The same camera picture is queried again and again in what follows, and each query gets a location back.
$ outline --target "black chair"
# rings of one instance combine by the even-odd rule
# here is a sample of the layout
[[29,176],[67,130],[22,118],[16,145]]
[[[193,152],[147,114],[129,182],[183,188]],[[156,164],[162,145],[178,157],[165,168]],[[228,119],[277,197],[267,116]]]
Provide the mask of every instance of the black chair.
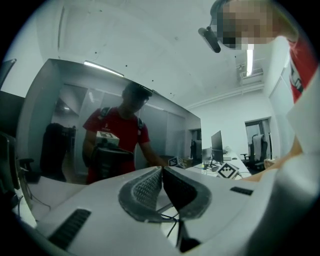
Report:
[[257,136],[255,134],[252,136],[252,143],[250,146],[250,155],[246,156],[247,154],[241,154],[244,156],[244,160],[242,161],[247,168],[263,171],[265,169],[264,161],[267,158],[267,149],[268,143],[265,141],[264,136],[261,137],[261,155],[259,160],[255,160],[255,146],[254,146],[254,137]]
[[196,166],[202,163],[202,142],[201,140],[191,140],[191,147],[190,147],[190,157],[192,160],[192,165]]
[[27,170],[23,173],[26,182],[32,183],[32,184],[37,184],[41,178],[41,172],[37,172],[37,171],[32,170],[30,164],[33,162],[34,162],[34,160],[31,158],[19,159],[20,167]]
[[68,138],[64,136],[64,127],[58,123],[51,123],[46,127],[43,135],[40,169],[42,176],[65,182],[62,163],[68,147]]

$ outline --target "red t-shirt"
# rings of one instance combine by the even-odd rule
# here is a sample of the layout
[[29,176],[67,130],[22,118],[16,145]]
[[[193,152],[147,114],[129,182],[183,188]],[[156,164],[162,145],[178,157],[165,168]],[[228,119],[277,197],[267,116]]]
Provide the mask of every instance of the red t-shirt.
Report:
[[[149,142],[147,126],[144,124],[141,131],[138,128],[138,118],[123,119],[119,115],[118,109],[113,107],[106,116],[102,115],[101,109],[97,109],[84,123],[83,128],[96,133],[97,131],[109,132],[119,138],[119,148],[134,152],[137,143]],[[135,162],[128,161],[120,165],[119,175],[135,171]],[[97,174],[89,167],[87,184],[98,181]]]
[[296,103],[315,74],[318,62],[308,42],[301,36],[297,42],[289,41],[289,45],[291,56],[290,83],[293,101]]

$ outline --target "fluorescent light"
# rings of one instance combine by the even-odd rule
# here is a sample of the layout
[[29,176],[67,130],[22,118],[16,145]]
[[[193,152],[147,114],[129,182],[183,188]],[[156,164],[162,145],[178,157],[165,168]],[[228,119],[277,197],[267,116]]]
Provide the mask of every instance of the fluorescent light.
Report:
[[90,67],[93,67],[93,68],[96,68],[96,69],[100,69],[100,70],[103,70],[103,71],[107,71],[107,72],[109,72],[109,73],[112,73],[112,74],[117,75],[117,76],[122,77],[122,78],[125,77],[123,74],[121,74],[121,73],[119,73],[119,72],[117,72],[117,71],[114,71],[114,70],[112,70],[112,69],[110,69],[110,68],[106,68],[106,67],[104,67],[104,66],[100,66],[100,65],[94,64],[94,63],[89,62],[89,61],[87,61],[87,60],[86,60],[83,64],[84,64],[84,65],[87,65],[87,66],[90,66]]
[[254,50],[246,50],[246,76],[251,76],[254,62]]
[[89,92],[89,98],[91,102],[95,102],[94,96],[92,95],[92,92]]

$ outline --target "person's arm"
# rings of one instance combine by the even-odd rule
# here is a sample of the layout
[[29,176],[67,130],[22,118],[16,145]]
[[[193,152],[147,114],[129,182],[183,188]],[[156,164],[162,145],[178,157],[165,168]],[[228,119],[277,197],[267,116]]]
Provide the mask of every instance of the person's arm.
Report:
[[94,151],[97,134],[93,131],[87,130],[82,145],[84,154],[90,159],[92,152]]
[[143,152],[145,159],[152,165],[152,166],[167,166],[164,160],[162,160],[151,148],[149,142],[145,142],[140,144],[140,148]]
[[289,160],[290,158],[293,158],[293,157],[296,157],[298,155],[300,155],[302,153],[302,148],[300,146],[300,143],[297,139],[297,137],[294,137],[294,141],[293,141],[293,145],[292,145],[292,148],[290,150],[290,152],[284,156],[284,157],[281,157],[275,164],[273,164],[272,166],[270,166],[268,169],[265,169],[264,171],[262,172],[259,172],[255,175],[252,175],[250,177],[247,177],[247,178],[242,178],[241,180],[242,181],[251,181],[251,182],[259,182],[261,177],[268,171],[270,170],[273,170],[273,169],[279,169],[282,167],[282,165],[287,161]]

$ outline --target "black cable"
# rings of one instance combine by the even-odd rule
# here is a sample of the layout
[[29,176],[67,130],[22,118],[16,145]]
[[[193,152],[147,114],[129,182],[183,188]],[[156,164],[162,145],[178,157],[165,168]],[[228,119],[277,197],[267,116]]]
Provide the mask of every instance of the black cable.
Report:
[[166,236],[166,238],[169,238],[169,236],[170,236],[172,230],[174,230],[176,224],[177,224],[177,219],[175,218],[175,222],[174,222],[174,224],[173,224],[173,227],[170,229],[170,231],[169,231],[168,235]]
[[173,219],[174,220],[174,224],[173,224],[172,228],[170,229],[169,233],[167,234],[166,238],[169,238],[172,230],[174,230],[175,226],[177,225],[178,220],[175,218],[175,216],[177,216],[178,214],[179,214],[179,212],[176,215],[174,215],[173,217],[170,217],[170,216],[165,215],[165,214],[161,214],[162,216],[165,216],[165,217],[167,217],[169,219]]
[[18,216],[19,216],[19,218],[21,218],[21,216],[20,216],[20,203],[21,203],[21,200],[23,197],[24,197],[23,195],[20,196],[19,201],[18,201]]
[[28,183],[27,183],[27,181],[26,181],[25,179],[24,179],[24,182],[25,182],[25,186],[26,186],[27,190],[29,190],[30,195],[28,194],[28,196],[31,198],[31,200],[32,200],[33,198],[36,199],[40,204],[49,207],[49,211],[51,211],[51,206],[48,205],[48,204],[46,204],[46,203],[44,203],[44,202],[42,202],[42,201],[40,201],[38,198],[36,198],[35,195],[32,194],[32,192],[31,192],[31,190],[30,190],[30,187],[29,187],[29,185],[28,185]]

